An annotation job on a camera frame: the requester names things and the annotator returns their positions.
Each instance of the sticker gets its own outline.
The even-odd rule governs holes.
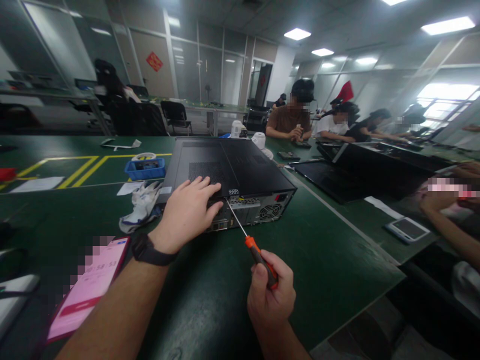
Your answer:
[[[170,194],[172,192],[171,186],[162,187],[160,189],[160,194]]]
[[[159,70],[162,68],[164,63],[159,59],[157,54],[155,54],[153,51],[148,55],[146,58],[146,62],[152,67],[153,70],[155,70],[157,73]]]

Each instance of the cooling fan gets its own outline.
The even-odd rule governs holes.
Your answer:
[[[280,215],[280,210],[282,209],[282,205],[274,204],[274,205],[267,205],[260,209],[258,213],[258,218],[260,220],[268,220],[276,218]]]

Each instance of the white bottle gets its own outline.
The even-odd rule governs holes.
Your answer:
[[[242,131],[242,122],[240,120],[235,120],[231,123],[231,138],[238,139],[240,137],[240,132]]]

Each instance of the black watch strap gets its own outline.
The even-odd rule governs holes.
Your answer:
[[[179,254],[178,252],[175,254],[166,254],[155,250],[154,244],[146,233],[141,233],[137,236],[132,243],[131,252],[135,260],[157,266],[169,265]]]

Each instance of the person's left hand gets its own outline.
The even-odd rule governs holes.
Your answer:
[[[449,208],[458,198],[458,193],[454,191],[429,191],[421,200],[420,209],[423,212],[439,212]]]
[[[224,205],[218,201],[207,209],[209,198],[220,190],[218,182],[209,185],[207,176],[185,181],[171,194],[158,226],[148,234],[155,249],[165,254],[177,253],[186,243],[203,233]]]

